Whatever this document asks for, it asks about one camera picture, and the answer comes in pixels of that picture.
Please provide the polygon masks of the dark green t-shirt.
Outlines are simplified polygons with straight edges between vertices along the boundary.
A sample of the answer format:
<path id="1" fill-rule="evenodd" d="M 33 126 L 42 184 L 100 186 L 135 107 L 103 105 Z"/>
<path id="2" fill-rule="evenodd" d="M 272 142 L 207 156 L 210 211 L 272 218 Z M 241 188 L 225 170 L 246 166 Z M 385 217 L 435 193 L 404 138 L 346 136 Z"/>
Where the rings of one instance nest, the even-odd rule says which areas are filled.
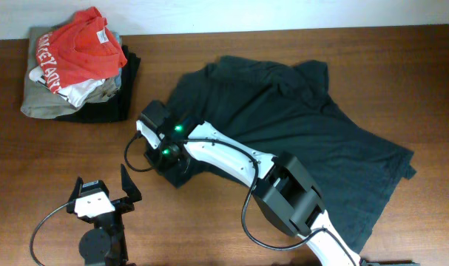
<path id="1" fill-rule="evenodd" d="M 355 252 L 372 234 L 413 152 L 354 123 L 328 93 L 328 66 L 223 56 L 183 75 L 166 102 L 250 148 L 295 155 L 320 187 L 332 224 Z"/>

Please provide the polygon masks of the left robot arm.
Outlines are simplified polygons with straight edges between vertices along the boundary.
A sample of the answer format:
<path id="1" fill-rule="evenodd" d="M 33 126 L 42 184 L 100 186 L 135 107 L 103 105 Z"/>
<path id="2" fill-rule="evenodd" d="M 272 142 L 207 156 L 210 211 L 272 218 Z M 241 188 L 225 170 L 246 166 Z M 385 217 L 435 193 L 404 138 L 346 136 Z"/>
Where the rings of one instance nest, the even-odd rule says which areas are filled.
<path id="1" fill-rule="evenodd" d="M 125 226 L 122 216 L 135 210 L 134 203 L 142 200 L 141 192 L 127 169 L 121 166 L 121 189 L 125 197 L 109 198 L 109 189 L 102 180 L 85 183 L 78 178 L 67 201 L 67 213 L 93 225 L 78 244 L 85 266 L 127 266 Z"/>

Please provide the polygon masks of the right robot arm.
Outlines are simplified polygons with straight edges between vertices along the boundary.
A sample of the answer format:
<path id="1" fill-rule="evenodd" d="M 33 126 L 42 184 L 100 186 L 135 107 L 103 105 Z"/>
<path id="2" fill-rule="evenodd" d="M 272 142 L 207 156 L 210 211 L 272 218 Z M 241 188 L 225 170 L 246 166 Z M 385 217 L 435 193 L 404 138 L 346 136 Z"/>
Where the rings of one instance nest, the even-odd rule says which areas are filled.
<path id="1" fill-rule="evenodd" d="M 248 187 L 242 218 L 250 200 L 279 231 L 299 239 L 282 251 L 308 246 L 322 265 L 361 265 L 332 225 L 321 190 L 303 164 L 292 154 L 251 149 L 219 132 L 206 121 L 171 118 L 153 121 L 142 116 L 136 129 L 153 151 L 165 160 L 179 157 L 208 163 Z"/>

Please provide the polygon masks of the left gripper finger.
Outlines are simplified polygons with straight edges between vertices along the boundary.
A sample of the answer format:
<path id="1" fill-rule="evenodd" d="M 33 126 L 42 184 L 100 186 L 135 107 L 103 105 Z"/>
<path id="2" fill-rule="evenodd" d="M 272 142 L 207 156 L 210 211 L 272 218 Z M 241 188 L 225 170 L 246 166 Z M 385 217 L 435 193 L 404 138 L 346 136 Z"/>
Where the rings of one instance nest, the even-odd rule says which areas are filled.
<path id="1" fill-rule="evenodd" d="M 132 181 L 124 164 L 121 164 L 121 187 L 131 202 L 142 200 L 142 194 Z"/>
<path id="2" fill-rule="evenodd" d="M 68 199 L 68 202 L 74 202 L 80 196 L 83 184 L 84 184 L 83 179 L 81 177 L 77 177 L 70 198 Z"/>

